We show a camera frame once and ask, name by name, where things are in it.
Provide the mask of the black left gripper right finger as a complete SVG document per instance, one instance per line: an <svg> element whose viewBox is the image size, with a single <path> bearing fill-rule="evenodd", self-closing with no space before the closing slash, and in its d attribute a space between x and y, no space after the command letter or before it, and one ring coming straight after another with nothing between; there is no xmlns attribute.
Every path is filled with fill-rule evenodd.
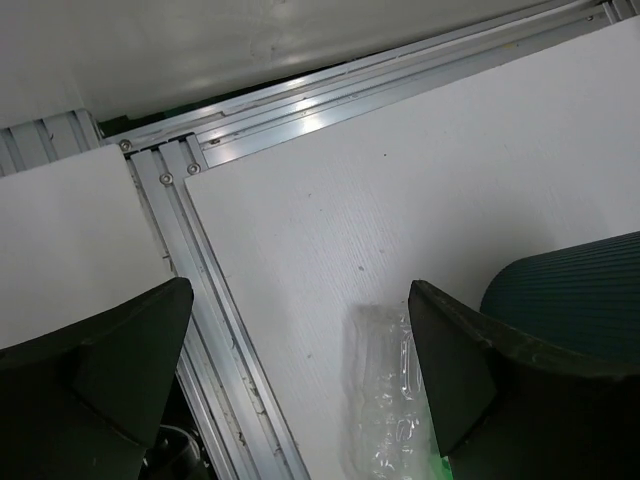
<svg viewBox="0 0 640 480"><path fill-rule="evenodd" d="M424 280L410 325L439 453L457 479L635 479L639 369L568 350Z"/></svg>

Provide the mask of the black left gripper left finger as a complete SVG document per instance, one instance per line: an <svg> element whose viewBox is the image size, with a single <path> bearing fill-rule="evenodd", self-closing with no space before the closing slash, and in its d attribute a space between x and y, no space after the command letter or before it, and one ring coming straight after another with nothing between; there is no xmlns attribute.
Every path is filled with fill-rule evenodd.
<svg viewBox="0 0 640 480"><path fill-rule="evenodd" d="M194 293L173 278L1 351L4 479L135 479L154 445Z"/></svg>

